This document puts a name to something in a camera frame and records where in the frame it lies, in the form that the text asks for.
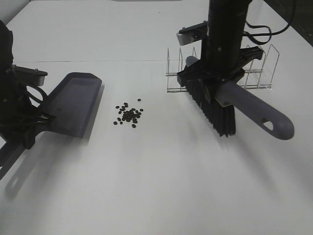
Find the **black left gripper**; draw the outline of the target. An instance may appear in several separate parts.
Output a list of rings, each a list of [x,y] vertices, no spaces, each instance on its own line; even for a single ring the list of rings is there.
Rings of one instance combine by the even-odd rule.
[[[50,125],[56,116],[45,112],[37,116],[37,107],[31,102],[36,98],[27,89],[28,86],[36,86],[19,82],[13,67],[0,68],[0,136],[8,141],[22,133],[23,146],[29,150],[35,144],[37,135],[46,131],[46,127],[32,126]]]

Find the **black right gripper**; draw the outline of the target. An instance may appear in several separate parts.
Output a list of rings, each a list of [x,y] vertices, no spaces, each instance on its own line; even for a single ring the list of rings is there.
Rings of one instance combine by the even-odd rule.
[[[261,60],[260,47],[241,48],[242,37],[206,37],[201,41],[201,61],[186,61],[178,72],[177,81],[184,87],[189,81],[202,79],[205,85],[217,85],[225,80],[237,83],[245,74],[243,67],[253,60]]]

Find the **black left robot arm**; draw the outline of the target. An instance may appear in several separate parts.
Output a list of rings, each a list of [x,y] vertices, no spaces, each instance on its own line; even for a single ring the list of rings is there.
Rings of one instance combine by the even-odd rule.
[[[40,86],[47,72],[13,65],[13,32],[0,23],[0,135],[20,140],[26,149],[35,143],[38,126],[49,126],[54,116],[34,106],[48,98]]]

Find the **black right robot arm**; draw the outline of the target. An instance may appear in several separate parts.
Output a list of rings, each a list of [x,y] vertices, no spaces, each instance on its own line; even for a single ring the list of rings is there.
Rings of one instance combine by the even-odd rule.
[[[211,0],[207,21],[178,31],[182,46],[201,41],[200,60],[190,64],[192,58],[188,57],[184,70],[177,74],[182,87],[197,80],[208,86],[238,82],[245,65],[262,59],[259,47],[241,47],[249,4],[248,0]]]

